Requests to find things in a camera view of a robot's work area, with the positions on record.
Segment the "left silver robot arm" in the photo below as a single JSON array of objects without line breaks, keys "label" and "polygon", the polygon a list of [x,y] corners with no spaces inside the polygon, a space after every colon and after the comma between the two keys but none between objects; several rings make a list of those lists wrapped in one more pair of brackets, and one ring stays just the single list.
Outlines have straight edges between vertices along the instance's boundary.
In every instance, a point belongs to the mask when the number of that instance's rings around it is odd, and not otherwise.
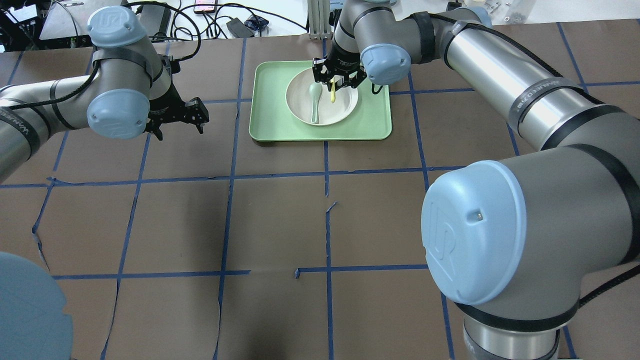
[{"label": "left silver robot arm", "polygon": [[62,303],[58,319],[18,339],[1,333],[3,360],[327,360],[334,358],[330,276],[302,280],[292,266],[228,264],[233,227],[258,235],[263,255],[325,252],[329,176],[311,171],[239,175],[250,103],[209,104],[199,136],[185,124],[166,139],[107,139],[87,124],[94,90],[36,111],[18,110],[42,138],[93,171],[84,184],[52,178],[1,189],[1,258],[21,285]]}]

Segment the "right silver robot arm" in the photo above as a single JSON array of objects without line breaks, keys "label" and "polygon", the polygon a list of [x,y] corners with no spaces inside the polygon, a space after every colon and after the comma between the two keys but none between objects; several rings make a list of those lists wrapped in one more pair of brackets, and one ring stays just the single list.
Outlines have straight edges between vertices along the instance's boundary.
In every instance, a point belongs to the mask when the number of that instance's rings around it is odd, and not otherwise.
[{"label": "right silver robot arm", "polygon": [[322,54],[304,36],[215,39],[176,76],[211,100],[200,135],[151,139],[122,282],[146,330],[109,360],[463,360],[462,312],[426,268],[426,187],[532,148],[442,63],[391,87],[374,141],[258,142],[258,64]]}]

